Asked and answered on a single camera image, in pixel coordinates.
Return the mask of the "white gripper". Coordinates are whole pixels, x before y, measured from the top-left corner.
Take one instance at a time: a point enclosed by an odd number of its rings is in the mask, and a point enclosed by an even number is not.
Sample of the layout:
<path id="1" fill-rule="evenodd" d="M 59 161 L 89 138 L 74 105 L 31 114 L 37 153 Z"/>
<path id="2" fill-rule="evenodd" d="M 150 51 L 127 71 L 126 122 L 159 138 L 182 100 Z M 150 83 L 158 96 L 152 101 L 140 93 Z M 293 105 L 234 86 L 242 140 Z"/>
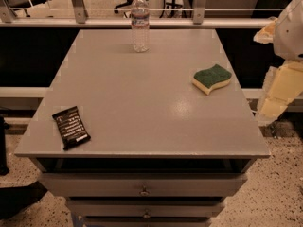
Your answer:
<path id="1" fill-rule="evenodd" d="M 268 70 L 258 100 L 257 121 L 276 121 L 303 93 L 303 63 L 299 62 L 303 61 L 303 0 L 292 0 L 278 18 L 255 34 L 253 41 L 273 42 L 275 54 L 290 60 Z"/>

